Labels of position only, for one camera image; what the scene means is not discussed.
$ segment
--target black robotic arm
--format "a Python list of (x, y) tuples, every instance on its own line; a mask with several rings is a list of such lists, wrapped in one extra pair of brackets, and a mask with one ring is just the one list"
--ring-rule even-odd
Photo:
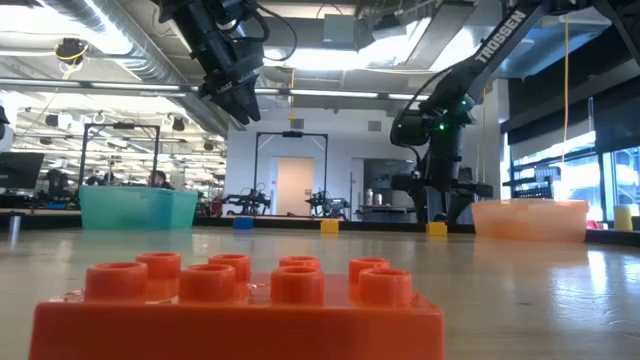
[[(154, 0), (160, 7), (160, 22), (173, 19), (191, 48), (191, 58), (204, 69), (205, 84), (199, 96), (210, 96), (243, 124), (249, 119), (260, 120), (255, 94), (258, 78), (256, 69), (263, 65), (262, 43), (270, 30), (258, 9), (282, 20), (293, 34), (291, 52), (277, 59), (284, 61), (293, 55), (297, 36), (289, 23), (278, 14), (258, 4), (256, 0)], [(262, 36), (248, 37), (237, 34), (243, 23), (255, 19)]]
[[(438, 191), (451, 191), (462, 202), (451, 204), (449, 222), (455, 223), (462, 209), (472, 202), (473, 195), (491, 197), (493, 190), (485, 184), (458, 182), (462, 160), (462, 131), (475, 122), (470, 110), (482, 98), (483, 89), (493, 72), (545, 15), (563, 15), (594, 6), (617, 27), (627, 47), (638, 56), (637, 23), (640, 15), (638, 0), (521, 0), (507, 13), (491, 35), (471, 57), (433, 75), (415, 94), (412, 101), (394, 119), (390, 140), (397, 146), (413, 148), (429, 143), (426, 154), (417, 155), (417, 165), (411, 175), (397, 175), (392, 187), (405, 190), (413, 198), (418, 218), (426, 205), (424, 187)], [(427, 86), (438, 78), (433, 93), (421, 102), (418, 110), (409, 110), (411, 103)]]

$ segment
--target computer monitor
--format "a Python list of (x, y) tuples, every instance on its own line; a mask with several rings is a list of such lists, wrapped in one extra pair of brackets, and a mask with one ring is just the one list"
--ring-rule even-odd
[(0, 153), (0, 188), (35, 189), (44, 154)]

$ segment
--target person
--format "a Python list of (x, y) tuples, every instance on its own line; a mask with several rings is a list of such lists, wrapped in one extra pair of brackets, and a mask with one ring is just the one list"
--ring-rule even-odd
[(167, 181), (167, 174), (161, 170), (156, 170), (155, 176), (153, 171), (149, 174), (149, 177), (147, 178), (147, 185), (159, 187), (161, 189), (175, 190)]
[(102, 181), (102, 179), (100, 178), (100, 176), (98, 176), (98, 172), (95, 170), (91, 171), (91, 176), (87, 179), (86, 184), (89, 186), (102, 186), (104, 185), (104, 182)]
[(102, 177), (101, 185), (107, 185), (107, 186), (118, 185), (118, 178), (116, 178), (116, 175), (113, 173), (113, 171), (108, 171), (106, 174), (104, 174), (104, 176)]

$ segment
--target yellow object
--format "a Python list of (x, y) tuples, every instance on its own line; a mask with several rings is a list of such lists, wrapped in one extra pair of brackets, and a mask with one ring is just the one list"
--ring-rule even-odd
[(335, 219), (322, 220), (322, 223), (320, 224), (320, 232), (337, 234), (340, 232), (340, 221)]
[(618, 231), (633, 231), (631, 217), (638, 212), (638, 205), (616, 205), (613, 207), (614, 228)]
[(427, 233), (429, 236), (447, 236), (447, 224), (442, 222), (429, 223)]

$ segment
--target orange plastic bin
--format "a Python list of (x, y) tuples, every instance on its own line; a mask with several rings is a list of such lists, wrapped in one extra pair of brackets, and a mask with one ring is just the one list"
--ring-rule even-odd
[(588, 211), (582, 200), (490, 200), (471, 206), (478, 236), (532, 241), (584, 241)]

